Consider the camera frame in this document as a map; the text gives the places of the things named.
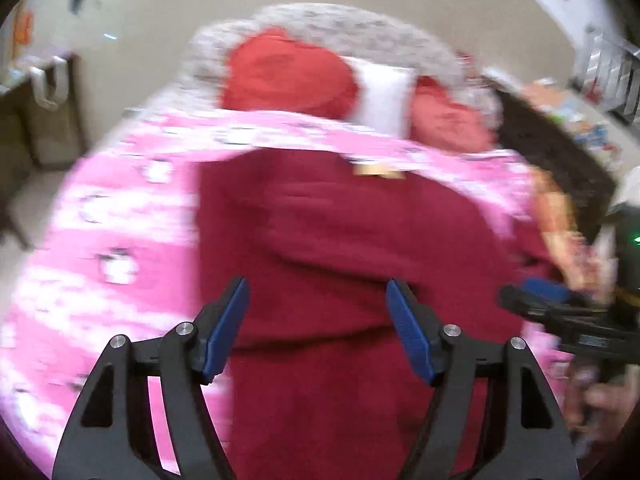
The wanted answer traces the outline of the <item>dark red garment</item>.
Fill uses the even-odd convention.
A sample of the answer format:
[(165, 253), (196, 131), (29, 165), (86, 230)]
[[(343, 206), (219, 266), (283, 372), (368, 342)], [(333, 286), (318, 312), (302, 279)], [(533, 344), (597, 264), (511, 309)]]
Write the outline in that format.
[(241, 479), (391, 479), (432, 390), (388, 315), (388, 281), (469, 335), (503, 342), (521, 320), (500, 287), (553, 278), (536, 223), (491, 229), (433, 180), (363, 177), (329, 152), (259, 150), (198, 167), (200, 291), (235, 276), (250, 305), (229, 366), (228, 457)]

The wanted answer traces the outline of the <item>colourful patterned clothing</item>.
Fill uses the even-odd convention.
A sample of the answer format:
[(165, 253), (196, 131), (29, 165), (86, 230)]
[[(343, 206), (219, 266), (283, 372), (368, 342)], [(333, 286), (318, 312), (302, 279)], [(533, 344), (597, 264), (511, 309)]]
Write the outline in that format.
[(555, 183), (550, 171), (533, 166), (530, 174), (532, 211), (553, 264), (569, 289), (595, 295), (600, 288), (601, 265), (596, 251), (577, 229), (572, 199)]

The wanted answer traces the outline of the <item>dark wooden bedside table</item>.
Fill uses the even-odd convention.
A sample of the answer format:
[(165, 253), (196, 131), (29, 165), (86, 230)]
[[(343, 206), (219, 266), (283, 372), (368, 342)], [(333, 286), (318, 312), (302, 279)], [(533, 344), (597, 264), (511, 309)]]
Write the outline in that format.
[(587, 242), (594, 242), (616, 189), (612, 176), (556, 122), (523, 99), (503, 90), (496, 96), (502, 106), (499, 143), (550, 172), (572, 199), (578, 231)]

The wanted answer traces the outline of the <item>pink penguin blanket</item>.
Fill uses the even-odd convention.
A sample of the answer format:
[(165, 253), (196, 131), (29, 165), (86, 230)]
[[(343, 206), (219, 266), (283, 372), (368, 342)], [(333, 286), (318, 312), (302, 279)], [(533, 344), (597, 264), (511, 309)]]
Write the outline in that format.
[[(163, 335), (208, 302), (200, 291), (198, 167), (259, 150), (329, 152), (358, 176), (433, 180), (472, 200), (500, 236), (512, 221), (536, 223), (530, 168), (512, 151), (449, 155), (290, 112), (163, 112), (126, 125), (66, 178), (2, 330), (1, 413), (42, 472), (50, 474), (70, 411), (111, 336)], [(204, 396), (228, 451), (230, 366)]]

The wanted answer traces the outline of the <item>chrome metal rack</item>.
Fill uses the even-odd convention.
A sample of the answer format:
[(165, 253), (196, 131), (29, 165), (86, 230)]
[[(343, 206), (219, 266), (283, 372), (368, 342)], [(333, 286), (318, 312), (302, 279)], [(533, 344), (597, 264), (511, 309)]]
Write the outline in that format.
[(639, 48), (634, 44), (588, 26), (570, 84), (605, 113), (639, 129)]

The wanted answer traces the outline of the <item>small red heart cushion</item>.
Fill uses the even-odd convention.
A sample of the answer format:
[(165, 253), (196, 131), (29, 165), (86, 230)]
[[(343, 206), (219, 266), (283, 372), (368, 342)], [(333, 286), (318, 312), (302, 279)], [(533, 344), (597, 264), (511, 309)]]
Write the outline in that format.
[(471, 107), (454, 102), (437, 80), (416, 80), (410, 108), (409, 139), (454, 154), (477, 154), (495, 147), (495, 133)]

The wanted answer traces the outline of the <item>dark wooden desk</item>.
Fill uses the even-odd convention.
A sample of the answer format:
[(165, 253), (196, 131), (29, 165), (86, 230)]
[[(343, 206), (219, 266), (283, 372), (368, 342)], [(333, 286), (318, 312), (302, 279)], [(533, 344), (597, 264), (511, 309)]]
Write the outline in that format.
[[(49, 81), (53, 56), (32, 65), (45, 68)], [(10, 213), (18, 193), (35, 174), (69, 170), (90, 151), (77, 91), (79, 56), (72, 52), (59, 56), (68, 63), (70, 94), (55, 112), (36, 104), (29, 76), (32, 66), (17, 82), (1, 87), (1, 236), (14, 236), (24, 250), (31, 250), (32, 243)]]

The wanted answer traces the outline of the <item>white pillow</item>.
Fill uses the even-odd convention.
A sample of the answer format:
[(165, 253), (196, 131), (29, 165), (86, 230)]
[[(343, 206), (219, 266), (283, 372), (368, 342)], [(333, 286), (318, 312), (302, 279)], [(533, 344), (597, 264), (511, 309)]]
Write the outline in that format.
[(409, 132), (411, 99), (418, 74), (413, 68), (378, 64), (344, 56), (354, 71), (359, 92), (347, 121), (377, 133), (405, 139)]

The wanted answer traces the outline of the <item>grey floral bed cover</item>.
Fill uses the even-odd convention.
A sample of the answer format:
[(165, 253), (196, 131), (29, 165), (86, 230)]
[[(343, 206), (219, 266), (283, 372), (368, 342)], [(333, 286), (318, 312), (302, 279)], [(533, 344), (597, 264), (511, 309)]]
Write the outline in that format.
[(297, 40), (378, 64), (410, 67), (436, 79), (458, 103), (480, 112), (497, 129), (502, 106), (495, 91), (472, 81), (454, 48), (424, 29), (398, 18), (333, 3), (283, 3), (264, 6), (251, 18), (201, 27), (186, 46), (177, 82), (200, 99), (218, 101), (231, 51), (250, 36), (280, 27)]

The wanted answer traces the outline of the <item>large red heart cushion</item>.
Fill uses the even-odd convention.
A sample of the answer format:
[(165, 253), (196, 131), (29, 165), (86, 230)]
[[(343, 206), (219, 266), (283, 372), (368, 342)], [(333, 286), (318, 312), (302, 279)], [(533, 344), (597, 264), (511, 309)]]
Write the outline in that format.
[(339, 55), (271, 27), (243, 41), (229, 55), (220, 106), (345, 119), (354, 110), (358, 94), (355, 72)]

